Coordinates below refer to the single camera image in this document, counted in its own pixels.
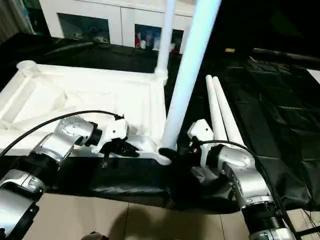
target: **black plastic sheet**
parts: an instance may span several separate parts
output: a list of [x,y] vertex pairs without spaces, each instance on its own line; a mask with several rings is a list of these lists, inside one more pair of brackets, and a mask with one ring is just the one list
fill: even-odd
[[[2,89],[16,64],[34,60],[63,65],[152,73],[157,53],[131,47],[18,34],[0,46]],[[181,56],[172,55],[165,103],[169,109]],[[320,85],[304,69],[259,64],[233,58],[205,59],[179,135],[179,153],[188,149],[187,130],[210,111],[206,74],[218,76],[245,144],[269,172],[287,209],[320,209]],[[14,157],[0,159],[0,176]],[[161,166],[152,159],[114,159],[101,168],[100,158],[70,158],[49,191],[114,200],[201,209],[237,210],[228,180],[201,186],[180,165]]]

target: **white pole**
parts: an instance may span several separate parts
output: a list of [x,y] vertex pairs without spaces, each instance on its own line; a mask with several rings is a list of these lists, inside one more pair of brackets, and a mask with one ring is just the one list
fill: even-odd
[[245,145],[219,79],[215,76],[212,81],[229,141]]
[[191,93],[204,58],[221,0],[198,0],[182,56],[161,141],[162,148],[175,149]]
[[205,80],[206,80],[206,89],[208,91],[213,139],[228,140],[212,76],[207,75],[205,77]]
[[166,0],[164,24],[161,30],[160,49],[156,68],[154,73],[165,79],[164,84],[167,84],[168,79],[168,60],[171,49],[171,38],[174,25],[176,0]]

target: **tiled floor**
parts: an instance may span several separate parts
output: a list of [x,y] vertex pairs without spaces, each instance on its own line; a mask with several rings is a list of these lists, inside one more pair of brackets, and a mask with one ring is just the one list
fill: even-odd
[[[248,240],[241,212],[204,215],[95,197],[45,194],[25,240],[80,240],[96,231],[110,240]],[[312,225],[300,209],[289,211],[297,231]],[[320,224],[320,213],[312,218]],[[303,240],[320,240],[314,233]]]

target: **white cabinet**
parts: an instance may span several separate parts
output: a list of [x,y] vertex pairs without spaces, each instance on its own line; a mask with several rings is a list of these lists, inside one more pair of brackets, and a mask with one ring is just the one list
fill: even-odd
[[52,37],[122,45],[119,6],[76,0],[39,0]]
[[[158,49],[165,0],[39,0],[52,37]],[[176,3],[172,45],[183,53],[195,0]]]
[[[137,33],[148,35],[152,38],[154,49],[155,41],[160,37],[161,28],[164,24],[164,13],[146,11],[132,8],[121,8],[122,42],[124,46],[135,47]],[[172,42],[179,53],[183,53],[188,37],[192,18],[189,16],[174,15]]]

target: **black cable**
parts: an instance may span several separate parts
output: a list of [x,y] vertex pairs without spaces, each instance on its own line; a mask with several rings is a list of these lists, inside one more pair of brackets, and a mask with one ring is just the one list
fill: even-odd
[[271,178],[270,178],[265,166],[261,163],[260,159],[258,158],[258,155],[255,152],[253,152],[252,150],[250,150],[246,146],[243,146],[242,144],[239,144],[239,143],[234,142],[234,141],[228,141],[228,140],[199,141],[199,144],[200,145],[203,145],[203,144],[230,144],[230,145],[233,145],[233,146],[237,146],[237,147],[239,147],[239,148],[241,148],[243,150],[246,150],[248,153],[250,153],[253,156],[253,158],[255,159],[255,162],[259,163],[259,166],[261,167],[261,170],[263,172],[261,174],[262,174],[262,176],[264,176],[266,178],[265,179],[266,183],[268,184],[268,187],[270,188],[272,196],[275,197],[276,203],[280,207],[280,211],[281,211],[281,214],[282,214],[282,217],[283,217],[285,223],[288,225],[288,227],[291,230],[291,232],[293,233],[295,239],[301,240],[301,237],[299,236],[299,234],[295,230],[295,227],[292,224],[292,222],[291,222],[291,220],[290,220],[290,218],[288,216],[288,213],[287,213],[284,205],[281,202],[280,196],[279,196],[278,192],[276,191],[275,186],[272,183]]
[[112,113],[112,112],[108,112],[108,111],[102,111],[102,110],[84,110],[84,111],[75,111],[75,112],[72,112],[72,113],[68,113],[68,114],[64,114],[64,115],[61,115],[61,116],[57,116],[55,118],[52,118],[48,121],[45,121],[33,128],[31,128],[30,130],[26,131],[24,134],[22,134],[21,136],[19,136],[16,140],[14,140],[12,143],[10,143],[1,153],[0,153],[0,159],[6,155],[7,152],[9,152],[10,149],[12,149],[12,147],[14,145],[16,145],[18,142],[20,142],[22,139],[24,139],[26,136],[32,134],[34,131],[38,130],[39,128],[42,128],[43,126],[47,125],[47,124],[50,124],[50,123],[53,123],[57,120],[61,120],[61,119],[64,119],[64,118],[67,118],[67,117],[71,117],[71,116],[75,116],[75,115],[79,115],[79,114],[89,114],[89,113],[98,113],[98,114],[106,114],[106,115],[111,115],[111,116],[114,116],[116,118],[121,118],[121,116],[115,114],[115,113]]

